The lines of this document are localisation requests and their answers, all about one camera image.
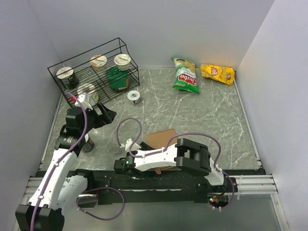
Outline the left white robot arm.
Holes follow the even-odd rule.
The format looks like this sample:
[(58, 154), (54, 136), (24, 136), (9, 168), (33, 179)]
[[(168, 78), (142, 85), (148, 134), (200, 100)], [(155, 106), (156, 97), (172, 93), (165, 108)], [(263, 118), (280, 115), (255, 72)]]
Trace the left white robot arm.
[(117, 113), (98, 104), (98, 114), (91, 106), (74, 106), (65, 116), (56, 140), (50, 165), (33, 196), (25, 205), (19, 205), (15, 216), (22, 231), (61, 231), (64, 227), (64, 210), (80, 193), (95, 189), (91, 170), (77, 169), (70, 181), (66, 177), (82, 148), (93, 149), (88, 132), (111, 124)]

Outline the brown cardboard box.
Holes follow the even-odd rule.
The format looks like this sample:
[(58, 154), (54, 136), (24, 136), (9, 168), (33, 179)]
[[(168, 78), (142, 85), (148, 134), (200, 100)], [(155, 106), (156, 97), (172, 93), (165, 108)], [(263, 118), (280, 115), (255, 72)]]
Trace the brown cardboard box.
[[(163, 130), (163, 131), (157, 131), (151, 134), (147, 134), (145, 138), (145, 143), (154, 149), (159, 149), (162, 147), (166, 147), (170, 138), (172, 138), (175, 135), (176, 135), (176, 132), (173, 128), (168, 129), (168, 130)], [(177, 143), (177, 139), (174, 138), (170, 144), (173, 145), (176, 143)], [(174, 167), (155, 167), (154, 171), (156, 172), (156, 174), (160, 175), (162, 171), (166, 171), (171, 168), (174, 168)]]

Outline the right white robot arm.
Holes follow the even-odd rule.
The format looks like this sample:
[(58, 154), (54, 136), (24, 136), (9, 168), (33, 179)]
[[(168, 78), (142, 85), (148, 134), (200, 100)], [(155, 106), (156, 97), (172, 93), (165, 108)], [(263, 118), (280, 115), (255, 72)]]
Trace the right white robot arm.
[(125, 144), (126, 157), (116, 160), (117, 174), (160, 176), (164, 171), (182, 170), (192, 176), (205, 178), (211, 188), (220, 192), (227, 187), (227, 180), (221, 168), (214, 167), (208, 147), (185, 138), (167, 148), (154, 149), (144, 142)]

